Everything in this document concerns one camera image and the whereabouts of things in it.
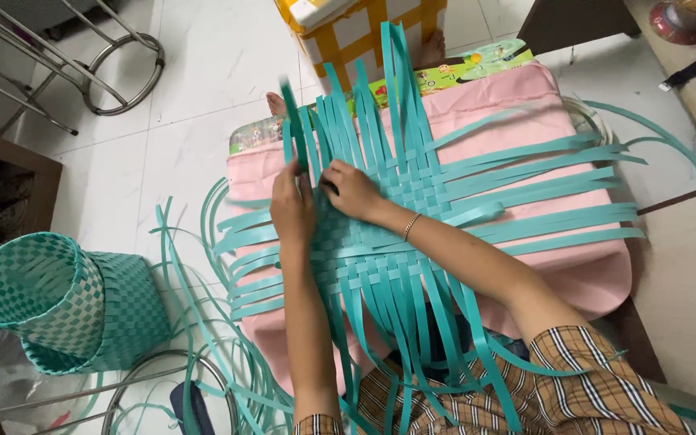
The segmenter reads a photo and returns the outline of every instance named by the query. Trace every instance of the gold bracelet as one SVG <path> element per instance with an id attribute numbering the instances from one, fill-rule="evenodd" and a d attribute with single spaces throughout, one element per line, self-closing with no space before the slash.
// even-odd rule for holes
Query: gold bracelet
<path id="1" fill-rule="evenodd" d="M 410 234 L 410 228 L 412 228 L 412 224 L 415 223 L 415 221 L 420 217 L 420 213 L 416 213 L 412 219 L 410 219 L 410 223 L 407 224 L 407 228 L 404 229 L 404 235 L 402 236 L 402 242 L 407 242 L 407 235 Z"/>

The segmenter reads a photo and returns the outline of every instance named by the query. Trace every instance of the white tile floor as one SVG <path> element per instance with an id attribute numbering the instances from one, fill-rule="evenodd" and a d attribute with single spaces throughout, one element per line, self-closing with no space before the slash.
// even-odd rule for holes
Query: white tile floor
<path id="1" fill-rule="evenodd" d="M 532 0 L 450 0 L 445 35 L 448 54 L 513 37 Z M 313 73 L 298 55 L 272 0 L 130 0 L 122 15 L 140 31 L 158 37 L 166 48 L 166 69 L 154 92 L 125 114 L 98 117 L 83 105 L 79 93 L 56 80 L 40 102 L 64 123 L 78 130 L 72 137 L 38 116 L 25 117 L 18 142 L 64 164 L 53 230 L 77 239 L 85 249 L 134 252 L 160 261 L 155 205 L 169 196 L 172 224 L 198 232 L 199 208 L 209 188 L 226 174 L 230 134 L 241 125 L 269 115 L 265 92 L 278 88 L 285 74 L 302 104 L 321 94 Z M 104 29 L 121 35 L 116 24 Z M 60 43 L 73 58 L 89 62 L 103 42 L 82 32 Z M 642 39 L 617 35 L 571 49 L 539 56 L 555 74 L 564 94 L 617 104 L 642 113 L 690 144 L 696 153 L 696 132 L 678 99 L 662 93 L 660 65 Z M 125 96 L 138 93 L 154 67 L 147 49 L 131 44 L 111 56 L 101 77 Z M 45 72 L 38 68 L 36 79 Z M 97 95 L 112 107 L 108 95 Z M 624 119 L 604 115 L 624 139 L 643 129 Z M 634 150 L 651 165 L 620 166 L 630 188 L 617 193 L 647 206 L 696 188 L 688 162 L 663 145 Z M 219 215 L 227 216 L 226 208 Z M 216 278 L 198 243 L 186 234 L 176 241 L 181 260 L 215 284 Z M 213 287 L 218 295 L 220 286 Z M 124 404 L 140 402 L 154 384 L 129 390 Z M 156 400 L 168 405 L 171 387 L 159 387 Z M 107 401 L 97 408 L 105 409 Z M 217 433 L 228 433 L 218 413 Z M 135 419 L 123 425 L 131 433 Z M 148 411 L 143 433 L 161 433 L 168 419 Z M 101 422 L 87 423 L 77 433 L 97 435 Z"/>

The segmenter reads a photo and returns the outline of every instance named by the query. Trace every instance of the pink fabric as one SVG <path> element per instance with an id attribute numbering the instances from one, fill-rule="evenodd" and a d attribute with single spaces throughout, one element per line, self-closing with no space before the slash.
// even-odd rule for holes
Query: pink fabric
<path id="1" fill-rule="evenodd" d="M 531 116 L 523 117 L 522 121 L 513 120 L 481 128 L 476 133 L 438 150 L 440 163 L 451 163 L 502 149 L 542 143 L 573 135 L 575 131 L 568 115 L 562 108 L 555 79 L 545 67 L 535 62 L 424 97 L 423 105 L 429 116 L 431 133 L 435 138 L 505 108 L 515 107 L 523 103 L 530 103 L 534 109 L 543 110 L 534 110 Z M 393 150 L 388 110 L 383 111 L 381 115 Z M 243 200 L 269 198 L 273 179 L 283 166 L 284 156 L 281 143 L 232 155 L 227 160 L 230 196 Z M 590 164 L 569 166 L 511 186 L 536 183 L 592 169 Z M 499 221 L 530 218 L 610 202 L 609 195 L 605 190 L 579 193 L 568 197 L 511 207 Z M 235 212 L 243 213 L 246 210 L 237 209 Z M 566 234 L 618 227 L 618 224 L 600 225 L 582 230 L 525 238 L 498 244 L 498 246 L 523 244 Z M 241 257 L 274 243 L 277 242 L 246 246 L 238 249 L 237 255 Z M 519 255 L 517 258 L 541 271 L 555 292 L 566 302 L 579 309 L 588 319 L 594 319 L 613 311 L 630 293 L 630 258 L 622 240 L 536 252 Z M 240 280 L 239 285 L 277 273 L 280 273 L 278 269 L 268 266 L 245 276 Z M 520 336 L 517 326 L 506 309 L 484 296 L 477 295 L 477 297 L 484 326 L 512 338 Z M 354 361 L 360 364 L 363 374 L 366 374 L 372 370 L 372 363 L 361 351 L 348 322 L 344 321 L 344 323 L 348 331 L 351 356 Z M 259 347 L 260 352 L 265 356 L 275 379 L 284 390 L 291 394 L 292 381 L 288 370 L 283 310 L 246 317 L 243 320 L 243 326 L 247 337 Z M 367 342 L 372 349 L 381 357 L 387 355 L 389 349 L 379 339 L 368 319 L 365 319 L 365 330 L 367 331 Z M 345 391 L 342 368 L 336 348 L 334 352 L 338 387 L 342 394 Z"/>

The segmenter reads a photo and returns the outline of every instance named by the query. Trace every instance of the hand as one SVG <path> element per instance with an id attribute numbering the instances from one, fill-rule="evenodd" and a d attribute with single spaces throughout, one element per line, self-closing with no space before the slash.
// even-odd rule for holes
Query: hand
<path id="1" fill-rule="evenodd" d="M 334 159 L 321 173 L 319 188 L 329 202 L 351 218 L 372 222 L 373 213 L 384 202 L 375 183 L 360 170 Z"/>
<path id="2" fill-rule="evenodd" d="M 308 247 L 315 230 L 313 189 L 308 173 L 300 173 L 296 159 L 289 162 L 275 178 L 270 216 L 282 249 L 285 245 L 302 249 Z"/>

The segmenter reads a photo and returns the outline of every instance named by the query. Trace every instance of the teal and white woven basket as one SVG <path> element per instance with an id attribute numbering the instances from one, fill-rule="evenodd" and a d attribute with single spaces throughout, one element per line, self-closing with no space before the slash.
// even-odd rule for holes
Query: teal and white woven basket
<path id="1" fill-rule="evenodd" d="M 104 284 L 72 239 L 40 232 L 0 246 L 0 328 L 90 358 L 102 341 Z"/>
<path id="2" fill-rule="evenodd" d="M 37 369 L 49 375 L 127 370 L 146 351 L 168 340 L 170 327 L 149 269 L 139 255 L 86 252 L 104 282 L 104 331 L 90 358 L 47 348 L 23 339 L 23 350 Z"/>

